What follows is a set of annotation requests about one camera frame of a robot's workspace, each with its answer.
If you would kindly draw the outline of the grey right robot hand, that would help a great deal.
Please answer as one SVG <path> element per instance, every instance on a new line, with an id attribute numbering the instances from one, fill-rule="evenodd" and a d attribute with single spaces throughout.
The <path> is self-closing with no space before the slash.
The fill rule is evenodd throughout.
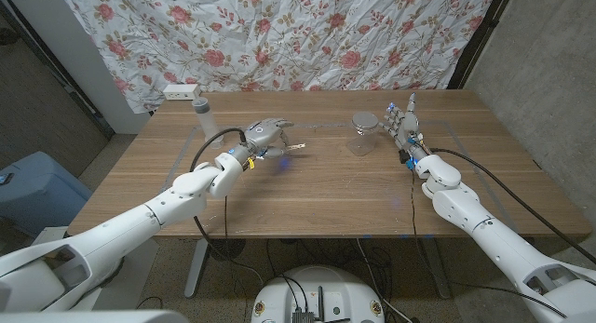
<path id="1" fill-rule="evenodd" d="M 379 125 L 394 140 L 399 150 L 400 163 L 413 168 L 418 161 L 430 155 L 423 145 L 418 118 L 414 112 L 416 95 L 411 94 L 405 111 L 391 102 L 386 109 L 385 121 Z"/>

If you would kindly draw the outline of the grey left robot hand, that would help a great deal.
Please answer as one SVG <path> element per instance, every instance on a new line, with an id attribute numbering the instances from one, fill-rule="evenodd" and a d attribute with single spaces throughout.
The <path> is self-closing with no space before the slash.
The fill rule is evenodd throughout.
<path id="1" fill-rule="evenodd" d="M 254 122 L 244 132 L 246 140 L 237 144 L 230 151 L 230 155 L 240 163 L 246 162 L 250 157 L 261 159 L 281 157 L 284 151 L 273 146 L 273 143 L 282 140 L 288 144 L 288 138 L 283 129 L 292 126 L 293 123 L 284 118 L 266 118 Z"/>

